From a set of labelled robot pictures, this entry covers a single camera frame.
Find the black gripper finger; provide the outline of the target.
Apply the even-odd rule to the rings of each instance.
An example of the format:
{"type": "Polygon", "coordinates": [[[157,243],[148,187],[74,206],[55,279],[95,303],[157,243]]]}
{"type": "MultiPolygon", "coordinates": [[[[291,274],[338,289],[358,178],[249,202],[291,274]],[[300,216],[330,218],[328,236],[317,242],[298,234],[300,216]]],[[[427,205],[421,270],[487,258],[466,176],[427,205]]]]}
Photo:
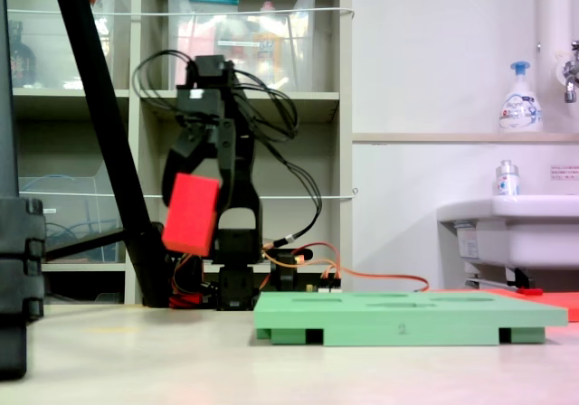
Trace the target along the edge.
{"type": "Polygon", "coordinates": [[[178,173],[191,174],[205,159],[216,158],[214,129],[199,123],[182,129],[166,158],[161,184],[165,206],[170,203],[178,173]]]}
{"type": "Polygon", "coordinates": [[[234,122],[231,119],[222,118],[220,120],[217,137],[217,161],[222,178],[218,211],[224,212],[231,204],[234,186],[236,132],[234,122]]]}

